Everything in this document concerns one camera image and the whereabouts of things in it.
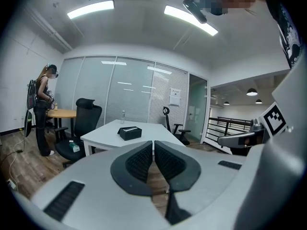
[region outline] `chair backrest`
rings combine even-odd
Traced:
[[[165,115],[165,118],[166,118],[166,126],[167,126],[167,130],[169,132],[171,132],[171,127],[169,125],[169,119],[168,119],[168,114],[169,114],[169,108],[164,106],[163,107],[163,114]]]
[[[95,130],[101,112],[102,108],[97,105],[93,105],[92,109],[77,106],[77,116],[74,128],[75,136],[81,137]]]

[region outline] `office chair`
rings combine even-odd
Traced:
[[[169,108],[168,108],[168,107],[166,107],[166,106],[163,107],[163,114],[165,115],[165,118],[166,118],[167,130],[168,130],[169,132],[172,133],[171,127],[170,127],[170,125],[169,125],[169,119],[168,119],[168,114],[169,114]],[[184,134],[185,134],[185,133],[188,133],[188,132],[191,132],[191,131],[188,130],[188,129],[180,129],[180,130],[178,130],[178,131],[181,132],[181,134],[176,134],[177,129],[178,129],[178,126],[183,126],[183,125],[181,125],[181,124],[174,124],[174,125],[175,125],[176,127],[175,127],[175,129],[174,129],[173,135],[174,135],[178,140],[180,140],[180,141],[182,142],[183,145],[186,145],[186,146],[189,145],[190,142],[184,137]]]
[[[77,116],[74,126],[75,136],[70,139],[80,147],[80,151],[73,152],[72,148],[69,146],[70,139],[67,139],[65,134],[65,130],[68,129],[68,127],[55,129],[55,132],[58,132],[60,137],[62,137],[62,140],[55,145],[56,150],[62,157],[69,160],[68,162],[63,163],[64,168],[85,157],[84,144],[80,137],[96,129],[96,125],[102,112],[102,108],[94,105],[93,102],[94,100],[84,98],[81,98],[76,102]]]

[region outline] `black tissue box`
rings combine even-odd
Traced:
[[[142,136],[142,130],[136,126],[120,128],[117,133],[124,140],[132,140]]]

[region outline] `black pants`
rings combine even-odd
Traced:
[[[45,138],[45,122],[46,122],[46,108],[45,107],[34,107],[34,114],[36,119],[36,140],[37,145],[42,156],[48,156],[50,149],[48,147]]]

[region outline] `black railing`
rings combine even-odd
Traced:
[[[210,137],[207,136],[208,135],[211,135],[211,136],[214,136],[214,137],[221,137],[221,136],[227,136],[227,135],[230,135],[228,133],[228,130],[231,129],[231,130],[235,130],[235,131],[238,131],[238,132],[241,132],[241,133],[245,133],[247,131],[249,131],[249,128],[250,128],[250,121],[248,120],[243,120],[243,119],[235,119],[235,118],[221,118],[221,117],[217,117],[217,118],[214,118],[214,117],[209,117],[209,120],[212,120],[212,121],[217,121],[217,124],[208,124],[209,125],[213,125],[215,127],[220,127],[220,128],[225,128],[225,131],[221,131],[221,130],[218,130],[218,129],[213,129],[213,128],[210,128],[208,127],[207,128],[207,132],[206,132],[206,138],[212,140],[212,141],[215,141],[217,142],[217,139],[214,140]],[[209,133],[208,130],[213,130],[213,131],[216,131],[216,132],[219,132],[219,133],[223,133],[223,135],[221,136],[218,136],[218,135],[215,135],[215,134],[212,134],[212,133]]]
[[[218,119],[225,119],[225,120],[230,120],[230,121],[239,121],[239,122],[243,122],[243,123],[248,123],[249,125],[244,125],[244,124],[233,124],[230,123],[229,127],[234,127],[234,128],[238,128],[238,129],[242,129],[242,130],[249,130],[249,126],[250,126],[250,121],[249,120],[245,120],[245,119],[237,119],[237,118],[229,118],[229,117],[217,117]],[[221,122],[221,121],[217,121],[217,124],[222,124],[222,125],[226,125],[225,122]]]

